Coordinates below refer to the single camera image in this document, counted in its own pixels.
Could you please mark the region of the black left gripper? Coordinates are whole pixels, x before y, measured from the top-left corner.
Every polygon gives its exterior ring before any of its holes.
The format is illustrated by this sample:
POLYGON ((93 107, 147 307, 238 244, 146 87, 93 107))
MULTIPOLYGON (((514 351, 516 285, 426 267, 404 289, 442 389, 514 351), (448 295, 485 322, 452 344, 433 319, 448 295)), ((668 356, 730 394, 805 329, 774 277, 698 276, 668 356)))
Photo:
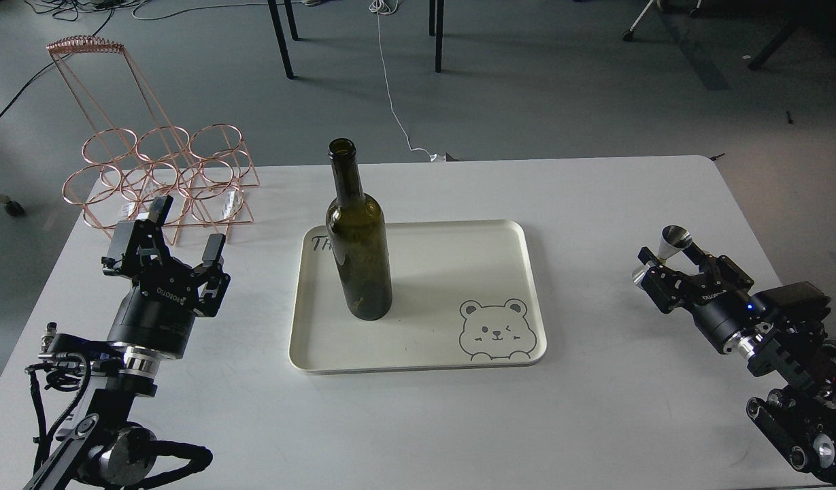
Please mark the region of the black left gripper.
POLYGON ((174 199, 154 198, 144 219, 116 224, 109 251, 101 258, 106 276, 131 279, 107 342, 125 350, 138 346, 166 359, 181 359, 195 319, 218 314, 231 276, 224 272, 226 235, 208 237, 202 263, 191 269, 170 260, 162 227, 174 199))

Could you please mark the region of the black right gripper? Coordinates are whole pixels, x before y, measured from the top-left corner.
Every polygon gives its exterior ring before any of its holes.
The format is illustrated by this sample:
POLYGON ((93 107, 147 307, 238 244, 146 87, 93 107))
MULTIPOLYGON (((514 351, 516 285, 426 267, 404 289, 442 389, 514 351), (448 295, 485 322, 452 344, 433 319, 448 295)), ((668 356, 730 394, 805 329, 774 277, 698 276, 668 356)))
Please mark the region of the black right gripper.
POLYGON ((754 281, 728 255, 716 257, 695 243, 683 249, 683 254, 697 265, 697 275, 669 269, 648 247, 642 247, 638 287, 661 313, 683 307, 717 353, 731 354, 743 339, 756 335, 757 317, 748 295, 754 281))

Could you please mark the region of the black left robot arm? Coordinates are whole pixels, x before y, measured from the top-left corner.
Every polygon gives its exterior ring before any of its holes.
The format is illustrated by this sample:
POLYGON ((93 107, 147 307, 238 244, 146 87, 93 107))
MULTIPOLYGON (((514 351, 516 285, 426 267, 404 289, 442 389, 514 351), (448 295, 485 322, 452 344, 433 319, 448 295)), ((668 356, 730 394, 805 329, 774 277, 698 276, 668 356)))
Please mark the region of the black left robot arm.
POLYGON ((153 397, 160 362, 181 359, 197 317, 213 317, 231 277, 222 269, 226 238, 213 233, 202 263, 169 252, 163 227, 174 199, 153 199, 148 213, 116 224, 101 258, 106 276, 131 281, 109 337, 92 341, 56 330, 41 339, 39 361, 26 368, 39 435, 29 489, 63 489, 71 481, 103 489, 151 489, 212 462, 198 444, 159 440, 129 420, 137 397, 153 397))

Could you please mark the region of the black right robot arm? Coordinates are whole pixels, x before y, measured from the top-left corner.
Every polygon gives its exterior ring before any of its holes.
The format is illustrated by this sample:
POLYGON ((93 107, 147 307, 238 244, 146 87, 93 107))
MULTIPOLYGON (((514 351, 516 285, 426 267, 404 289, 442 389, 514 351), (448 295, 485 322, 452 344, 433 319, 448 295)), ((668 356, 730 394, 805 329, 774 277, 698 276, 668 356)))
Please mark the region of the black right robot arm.
POLYGON ((752 279, 726 255, 695 243, 642 248, 633 282, 662 313, 682 308, 717 353, 740 353, 753 376, 785 381, 751 397, 748 418, 798 472, 836 486, 836 342, 823 319, 829 297, 809 282, 748 294, 752 279))

